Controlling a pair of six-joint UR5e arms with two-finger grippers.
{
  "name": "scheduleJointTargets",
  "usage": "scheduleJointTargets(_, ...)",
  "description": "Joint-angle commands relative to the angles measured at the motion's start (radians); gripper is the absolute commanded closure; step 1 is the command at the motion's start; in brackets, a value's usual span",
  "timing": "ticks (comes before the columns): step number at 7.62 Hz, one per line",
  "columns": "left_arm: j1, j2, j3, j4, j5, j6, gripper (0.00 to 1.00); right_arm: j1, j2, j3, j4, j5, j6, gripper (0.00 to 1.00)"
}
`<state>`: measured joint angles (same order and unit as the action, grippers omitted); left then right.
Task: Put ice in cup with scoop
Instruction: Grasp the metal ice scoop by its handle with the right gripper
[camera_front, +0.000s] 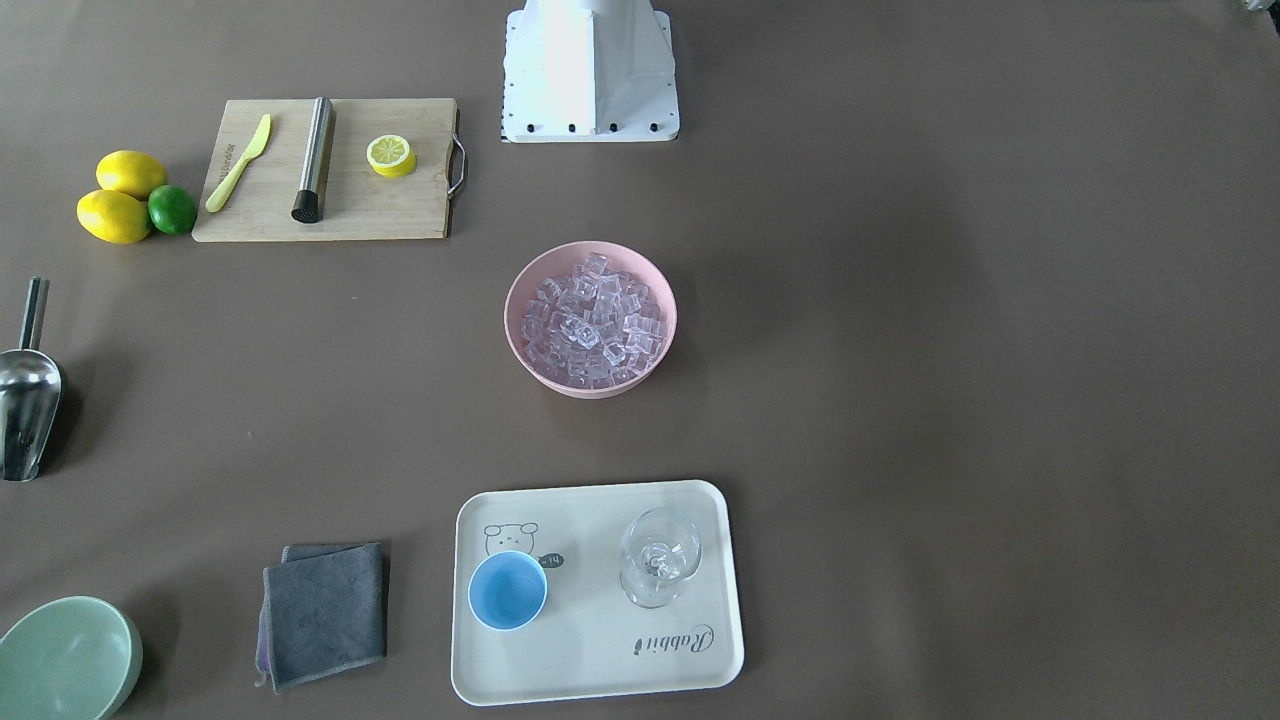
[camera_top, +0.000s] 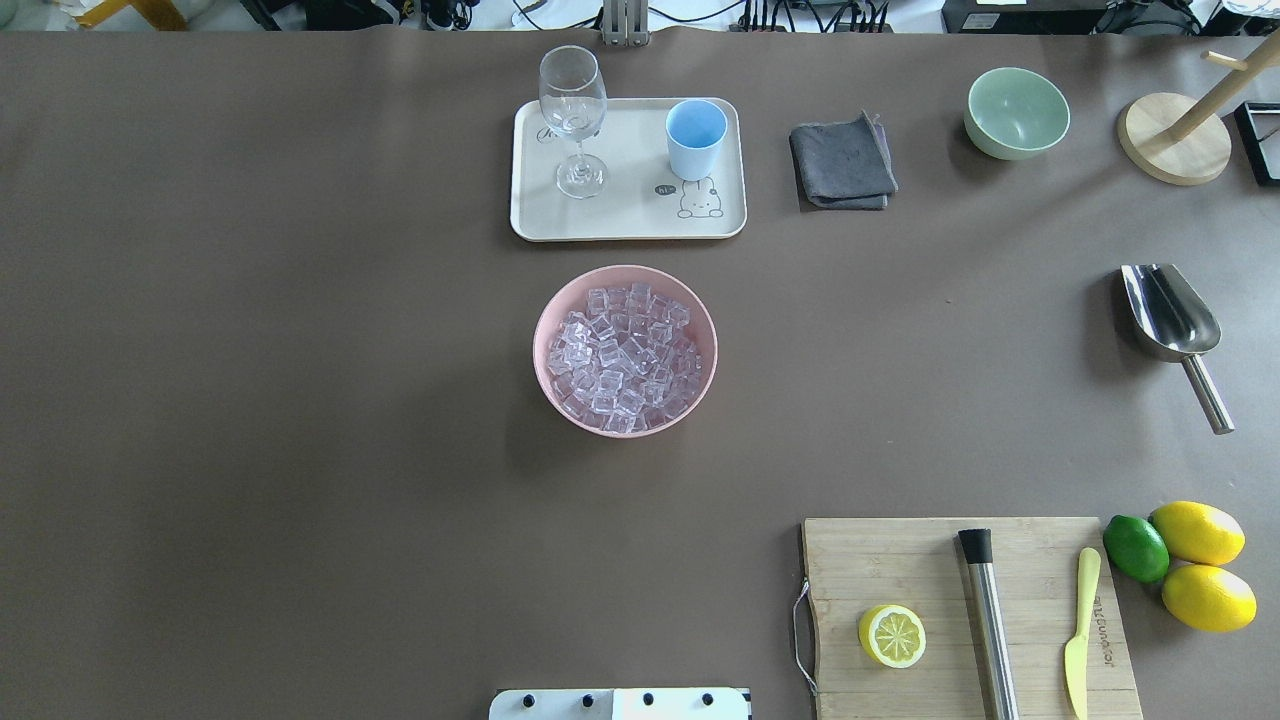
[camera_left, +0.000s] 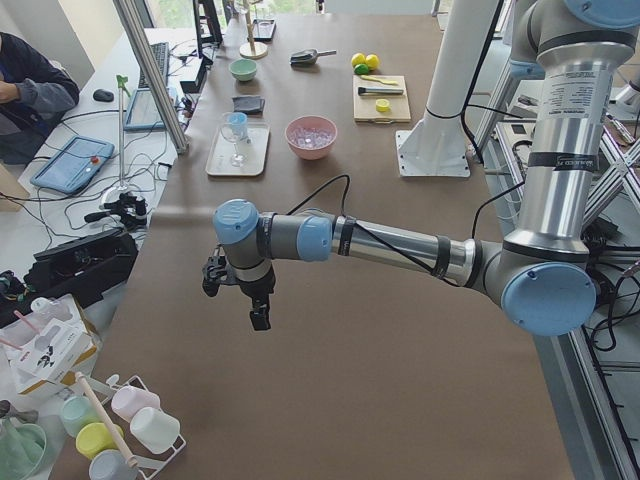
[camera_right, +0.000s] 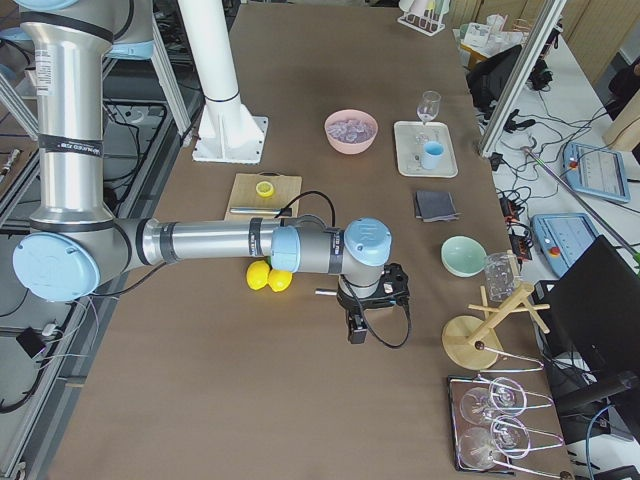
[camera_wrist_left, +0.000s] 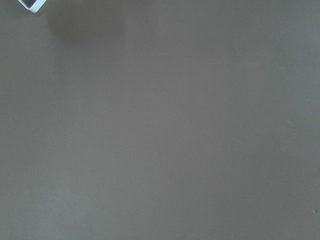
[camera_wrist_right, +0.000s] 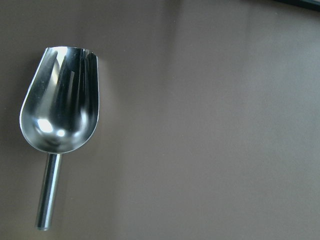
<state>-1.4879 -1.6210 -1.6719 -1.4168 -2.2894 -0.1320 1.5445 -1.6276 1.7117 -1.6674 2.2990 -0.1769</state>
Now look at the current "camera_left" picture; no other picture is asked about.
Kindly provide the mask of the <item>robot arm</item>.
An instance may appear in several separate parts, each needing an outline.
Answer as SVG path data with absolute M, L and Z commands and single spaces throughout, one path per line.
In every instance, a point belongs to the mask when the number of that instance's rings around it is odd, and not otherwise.
M 487 295 L 520 328 L 558 336 L 583 325 L 596 304 L 581 239 L 614 71 L 634 53 L 635 1 L 519 4 L 511 62 L 543 69 L 533 145 L 515 229 L 501 243 L 454 241 L 326 213 L 261 213 L 233 199 L 215 211 L 218 245 L 203 289 L 236 285 L 266 330 L 276 259 L 353 256 L 425 272 Z

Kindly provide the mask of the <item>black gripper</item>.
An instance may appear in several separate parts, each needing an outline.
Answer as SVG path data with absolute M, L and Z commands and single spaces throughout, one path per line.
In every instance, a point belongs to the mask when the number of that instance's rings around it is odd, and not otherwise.
M 222 246 L 218 244 L 202 268 L 202 289 L 213 298 L 221 286 L 229 286 L 229 271 Z

